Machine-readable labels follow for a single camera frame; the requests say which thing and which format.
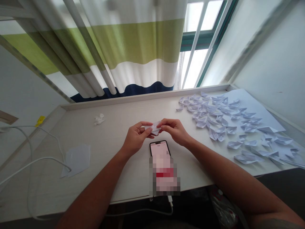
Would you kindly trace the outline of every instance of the hand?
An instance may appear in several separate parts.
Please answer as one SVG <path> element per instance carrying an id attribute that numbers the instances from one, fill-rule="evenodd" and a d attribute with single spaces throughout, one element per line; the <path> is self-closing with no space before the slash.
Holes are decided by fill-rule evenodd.
<path id="1" fill-rule="evenodd" d="M 152 126 L 153 123 L 141 121 L 134 126 L 130 127 L 127 132 L 127 136 L 125 142 L 119 153 L 123 153 L 124 156 L 128 156 L 130 158 L 136 152 L 140 150 L 143 145 L 145 138 L 155 138 L 151 136 L 150 133 L 152 128 L 148 128 L 145 130 L 144 127 L 141 126 Z"/>
<path id="2" fill-rule="evenodd" d="M 159 127 L 161 127 L 159 133 L 162 131 L 168 132 L 173 140 L 181 146 L 186 147 L 192 140 L 192 137 L 186 132 L 179 119 L 162 119 L 157 125 L 157 128 Z"/>

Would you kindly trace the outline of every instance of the phone screen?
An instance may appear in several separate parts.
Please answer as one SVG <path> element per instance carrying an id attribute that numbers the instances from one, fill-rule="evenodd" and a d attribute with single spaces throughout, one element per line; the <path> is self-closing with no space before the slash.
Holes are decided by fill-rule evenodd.
<path id="1" fill-rule="evenodd" d="M 157 154 L 170 154 L 167 142 L 164 141 L 159 141 L 159 142 L 153 142 L 150 143 L 150 153 L 152 156 L 155 156 Z"/>

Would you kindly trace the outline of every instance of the white desk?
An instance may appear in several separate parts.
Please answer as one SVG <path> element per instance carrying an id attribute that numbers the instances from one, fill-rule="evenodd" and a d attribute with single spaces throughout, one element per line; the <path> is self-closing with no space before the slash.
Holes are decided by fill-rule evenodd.
<path id="1" fill-rule="evenodd" d="M 227 87 L 209 87 L 205 90 L 208 92 Z M 55 124 L 51 133 L 59 137 L 64 152 L 81 143 L 91 145 L 90 167 L 71 178 L 60 179 L 62 166 L 58 163 L 49 160 L 34 164 L 30 189 L 33 212 L 37 215 L 64 212 L 120 149 L 128 128 L 139 121 L 155 122 L 165 117 L 180 119 L 192 137 L 234 161 L 233 156 L 239 154 L 240 151 L 227 149 L 226 145 L 228 141 L 237 140 L 238 134 L 226 137 L 223 142 L 212 142 L 207 129 L 196 128 L 189 112 L 185 109 L 181 112 L 175 111 L 175 108 L 178 107 L 178 100 L 183 94 L 194 94 L 200 90 L 202 89 L 167 92 L 163 93 L 164 98 L 162 99 L 152 99 L 153 96 L 162 97 L 162 93 L 150 96 L 135 96 L 134 100 L 143 101 L 100 107 L 94 107 L 101 103 L 100 101 L 63 106 L 65 109 L 75 110 L 66 111 Z M 209 94 L 225 92 L 221 90 L 209 92 Z M 130 101 L 130 99 L 132 98 L 120 98 L 113 101 Z M 106 121 L 101 125 L 94 126 L 94 117 L 100 113 L 105 115 Z M 252 138 L 260 139 L 260 133 L 252 135 Z M 146 139 L 140 151 L 128 161 L 113 193 L 112 203 L 148 197 L 149 143 L 159 140 L 167 140 L 168 142 L 174 163 L 177 163 L 178 166 L 178 176 L 181 177 L 181 191 L 213 184 L 195 157 L 187 149 L 175 143 L 168 133 L 164 132 L 155 139 Z M 50 136 L 44 138 L 34 154 L 35 158 L 55 156 L 61 159 L 56 141 Z M 250 165 L 236 163 L 254 176 L 295 168 L 290 165 L 277 167 L 269 160 Z M 0 208 L 0 222 L 29 217 L 26 209 L 28 176 L 28 170 L 19 173 L 11 179 L 0 193 L 0 205 L 2 206 Z"/>

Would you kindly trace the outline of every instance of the curtain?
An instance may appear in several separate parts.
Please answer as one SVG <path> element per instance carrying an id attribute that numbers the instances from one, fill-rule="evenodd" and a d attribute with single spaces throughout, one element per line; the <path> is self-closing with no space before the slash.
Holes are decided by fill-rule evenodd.
<path id="1" fill-rule="evenodd" d="M 78 99 L 173 89 L 186 0 L 19 3 L 34 18 L 3 37 L 51 80 L 67 79 Z"/>

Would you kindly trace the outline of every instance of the navy blue stripe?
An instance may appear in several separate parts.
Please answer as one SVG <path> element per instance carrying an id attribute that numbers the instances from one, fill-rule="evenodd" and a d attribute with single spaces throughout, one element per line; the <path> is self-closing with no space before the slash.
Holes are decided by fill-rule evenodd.
<path id="1" fill-rule="evenodd" d="M 75 102 L 87 102 L 87 101 L 132 96 L 132 95 L 149 94 L 149 93 L 155 93 L 155 92 L 172 91 L 173 88 L 174 88 L 174 86 L 166 87 L 161 82 L 157 81 L 149 87 L 142 87 L 142 86 L 138 86 L 136 84 L 130 84 L 125 88 L 124 93 L 119 93 L 118 89 L 115 88 L 117 91 L 117 93 L 115 95 L 111 94 L 108 88 L 104 88 L 103 90 L 104 90 L 105 94 L 103 96 L 97 96 L 95 98 L 84 99 L 80 94 L 76 94 L 76 95 L 72 96 L 71 99 L 74 100 Z"/>

